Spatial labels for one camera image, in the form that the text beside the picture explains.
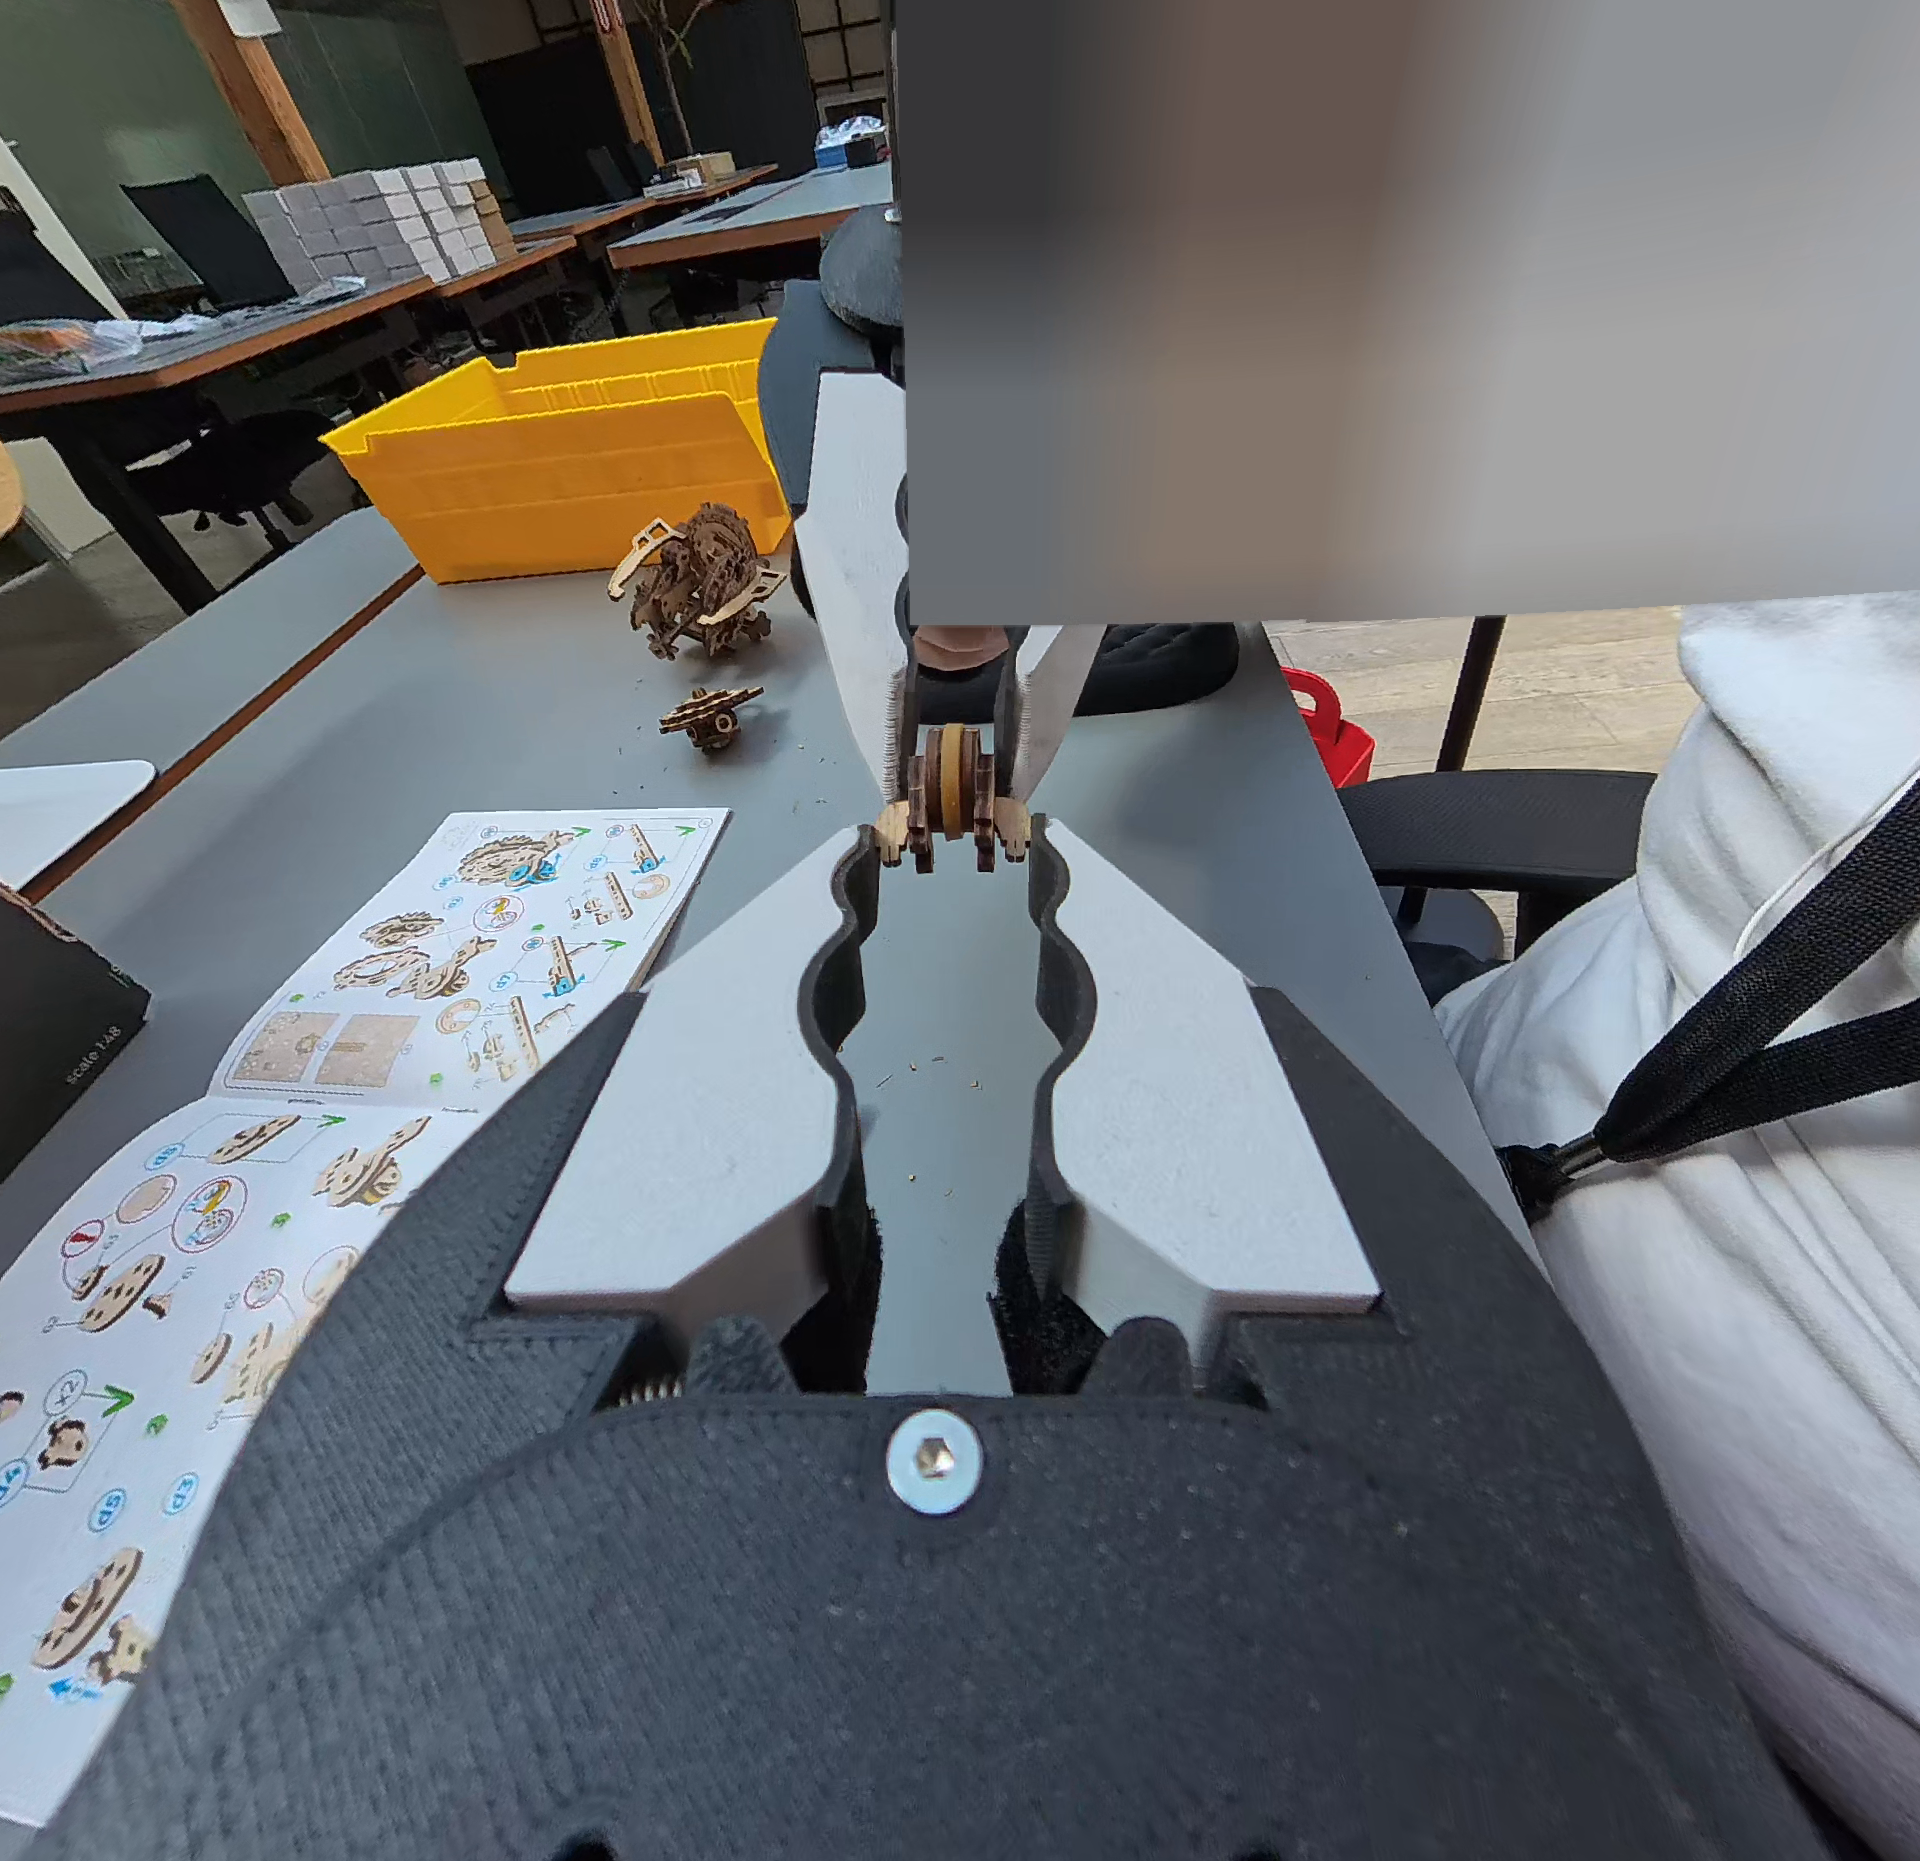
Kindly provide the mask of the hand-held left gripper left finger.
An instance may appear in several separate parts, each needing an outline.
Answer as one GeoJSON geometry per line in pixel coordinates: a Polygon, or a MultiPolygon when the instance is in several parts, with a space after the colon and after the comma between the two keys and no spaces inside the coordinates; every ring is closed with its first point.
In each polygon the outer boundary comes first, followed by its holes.
{"type": "Polygon", "coordinates": [[[871,827],[843,827],[646,986],[506,1296],[654,1317],[674,1354],[760,1320],[802,1389],[860,1395],[880,1249],[839,1049],[866,995],[871,827]]]}

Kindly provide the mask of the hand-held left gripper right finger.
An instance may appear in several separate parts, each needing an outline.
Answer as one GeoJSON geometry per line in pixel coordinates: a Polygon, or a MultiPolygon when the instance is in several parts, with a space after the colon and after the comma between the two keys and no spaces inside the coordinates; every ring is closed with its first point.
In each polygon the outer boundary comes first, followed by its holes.
{"type": "Polygon", "coordinates": [[[1204,1371],[1230,1320],[1342,1318],[1380,1283],[1254,986],[1069,825],[1032,821],[1038,1014],[1022,1206],[995,1254],[1018,1395],[1072,1395],[1131,1320],[1204,1371]]]}

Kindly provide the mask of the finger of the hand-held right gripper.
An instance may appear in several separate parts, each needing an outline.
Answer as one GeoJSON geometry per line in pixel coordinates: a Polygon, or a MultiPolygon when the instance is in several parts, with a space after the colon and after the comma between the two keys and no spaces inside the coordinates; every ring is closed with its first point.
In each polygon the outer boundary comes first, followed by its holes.
{"type": "Polygon", "coordinates": [[[1106,632],[1106,625],[1032,625],[1009,636],[995,696],[997,796],[1032,805],[1106,632]]]}
{"type": "Polygon", "coordinates": [[[905,474],[905,391],[876,371],[822,371],[797,546],[852,738],[884,805],[905,799],[918,736],[918,664],[900,609],[905,474]]]}

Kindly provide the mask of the small wooden wheel assembly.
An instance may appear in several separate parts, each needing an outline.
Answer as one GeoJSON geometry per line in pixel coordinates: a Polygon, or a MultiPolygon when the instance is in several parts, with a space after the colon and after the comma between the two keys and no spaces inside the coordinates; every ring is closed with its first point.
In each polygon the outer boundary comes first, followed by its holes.
{"type": "Polygon", "coordinates": [[[905,762],[900,796],[876,818],[880,865],[911,859],[933,871],[941,840],[970,840],[978,870],[1027,859],[1032,821],[1027,803],[1005,793],[993,750],[978,725],[946,721],[924,731],[924,743],[905,762]]]}

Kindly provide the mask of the grey-topped background desk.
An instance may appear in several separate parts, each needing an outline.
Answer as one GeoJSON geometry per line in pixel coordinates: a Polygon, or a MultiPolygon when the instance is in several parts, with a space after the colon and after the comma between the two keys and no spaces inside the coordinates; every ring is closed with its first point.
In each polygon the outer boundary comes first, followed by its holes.
{"type": "Polygon", "coordinates": [[[812,169],[746,189],[729,199],[649,227],[607,248],[615,270],[664,270],[827,238],[833,227],[893,199],[893,164],[812,169]]]}

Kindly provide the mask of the grey desk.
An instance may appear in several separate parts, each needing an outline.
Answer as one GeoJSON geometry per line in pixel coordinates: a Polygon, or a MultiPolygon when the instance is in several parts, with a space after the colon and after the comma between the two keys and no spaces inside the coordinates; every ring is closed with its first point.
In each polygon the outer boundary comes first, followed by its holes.
{"type": "MultiPolygon", "coordinates": [[[[607,585],[413,582],[265,703],[46,910],[152,994],[122,1057],[4,1181],[4,1261],[107,1154],[194,1099],[253,1012],[456,810],[726,805],[683,956],[839,825],[869,821],[821,641],[777,600],[753,731],[694,759],[656,731],[689,664],[654,675],[607,585]]],[[[1077,721],[1041,807],[1251,983],[1283,992],[1524,1233],[1401,937],[1259,625],[1212,696],[1077,721]]],[[[1002,1395],[987,1295],[1023,1190],[1038,1014],[1027,877],[882,878],[848,1042],[882,1241],[869,1384],[1002,1395]]]]}

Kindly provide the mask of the wood-edged background desk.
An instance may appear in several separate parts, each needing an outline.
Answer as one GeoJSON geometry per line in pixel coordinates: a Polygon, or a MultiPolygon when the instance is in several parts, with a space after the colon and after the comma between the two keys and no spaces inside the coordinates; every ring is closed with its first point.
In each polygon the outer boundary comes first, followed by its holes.
{"type": "Polygon", "coordinates": [[[416,274],[320,305],[285,304],[235,314],[209,329],[156,338],[138,357],[97,371],[4,386],[2,435],[7,443],[46,440],[145,573],[186,616],[194,616],[216,591],[156,508],[135,491],[127,466],[108,455],[101,439],[108,415],[152,405],[176,390],[213,405],[224,398],[228,381],[255,362],[295,386],[326,386],[351,368],[395,361],[421,338],[480,336],[489,321],[559,291],[564,259],[574,248],[573,236],[546,238],[447,284],[416,274]]]}

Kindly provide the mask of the assembly instruction booklet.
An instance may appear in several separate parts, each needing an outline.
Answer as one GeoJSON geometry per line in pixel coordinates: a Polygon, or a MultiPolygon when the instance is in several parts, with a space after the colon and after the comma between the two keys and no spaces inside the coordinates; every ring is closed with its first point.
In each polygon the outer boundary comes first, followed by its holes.
{"type": "Polygon", "coordinates": [[[2,1813],[44,1825],[399,1206],[652,962],[726,810],[447,817],[2,1283],[2,1813]]]}

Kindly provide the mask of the red plastic container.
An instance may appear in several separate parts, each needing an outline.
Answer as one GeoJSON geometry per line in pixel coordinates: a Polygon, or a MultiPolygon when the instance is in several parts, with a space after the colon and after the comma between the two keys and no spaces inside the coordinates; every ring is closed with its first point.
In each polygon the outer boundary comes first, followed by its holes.
{"type": "Polygon", "coordinates": [[[1297,667],[1280,667],[1280,673],[1332,788],[1346,790],[1364,783],[1371,777],[1375,738],[1346,720],[1342,699],[1328,677],[1297,667]]]}

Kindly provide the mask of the stack of white boxes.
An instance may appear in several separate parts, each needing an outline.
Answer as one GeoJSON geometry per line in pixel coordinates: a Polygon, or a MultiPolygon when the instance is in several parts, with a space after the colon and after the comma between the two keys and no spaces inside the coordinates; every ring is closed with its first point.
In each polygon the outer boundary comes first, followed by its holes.
{"type": "Polygon", "coordinates": [[[477,156],[362,169],[248,192],[244,205],[295,290],[413,274],[447,284],[518,256],[477,156]]]}

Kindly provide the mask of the black background office chair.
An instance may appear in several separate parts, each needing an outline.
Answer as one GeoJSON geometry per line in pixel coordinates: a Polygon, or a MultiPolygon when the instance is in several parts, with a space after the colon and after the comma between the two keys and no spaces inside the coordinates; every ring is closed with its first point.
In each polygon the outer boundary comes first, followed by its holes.
{"type": "MultiPolygon", "coordinates": [[[[206,175],[166,184],[123,185],[123,194],[175,254],[194,273],[216,311],[271,307],[297,299],[297,284],[276,263],[253,221],[206,175]]],[[[135,474],[141,496],[161,508],[191,508],[196,529],[209,513],[239,523],[258,517],[270,545],[289,542],[267,523],[278,506],[297,527],[315,513],[295,496],[297,477],[326,459],[320,415],[303,409],[213,415],[183,453],[135,474]]]]}

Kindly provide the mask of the black cardboard box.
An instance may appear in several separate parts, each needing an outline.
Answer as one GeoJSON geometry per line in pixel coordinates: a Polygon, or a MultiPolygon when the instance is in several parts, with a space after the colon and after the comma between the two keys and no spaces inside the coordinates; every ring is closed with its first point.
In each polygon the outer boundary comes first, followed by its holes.
{"type": "Polygon", "coordinates": [[[97,950],[2,888],[2,1177],[139,1034],[151,1000],[97,950]]]}

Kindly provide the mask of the wooden pillar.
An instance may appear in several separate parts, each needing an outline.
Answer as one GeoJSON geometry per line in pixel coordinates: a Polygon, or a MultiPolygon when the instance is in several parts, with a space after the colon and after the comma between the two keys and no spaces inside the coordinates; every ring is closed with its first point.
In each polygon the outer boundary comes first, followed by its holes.
{"type": "Polygon", "coordinates": [[[328,179],[326,156],[285,87],[270,43],[237,39],[215,0],[169,2],[271,184],[328,179]]]}

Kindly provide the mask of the clear plastic bags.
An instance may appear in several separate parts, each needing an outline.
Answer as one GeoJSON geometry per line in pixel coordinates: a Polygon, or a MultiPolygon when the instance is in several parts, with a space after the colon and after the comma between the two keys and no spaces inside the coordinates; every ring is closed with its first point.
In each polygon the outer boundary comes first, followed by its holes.
{"type": "Polygon", "coordinates": [[[337,274],[287,304],[213,314],[183,311],[169,321],[58,314],[7,321],[2,326],[2,386],[97,373],[133,361],[160,341],[226,336],[253,319],[317,311],[367,288],[372,284],[360,274],[337,274]]]}

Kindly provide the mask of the white flat panel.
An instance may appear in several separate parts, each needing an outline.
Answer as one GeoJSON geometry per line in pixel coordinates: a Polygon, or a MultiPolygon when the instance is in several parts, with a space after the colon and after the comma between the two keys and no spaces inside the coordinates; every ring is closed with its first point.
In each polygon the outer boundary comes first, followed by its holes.
{"type": "Polygon", "coordinates": [[[2,885],[24,891],[155,777],[141,759],[2,771],[2,885]]]}

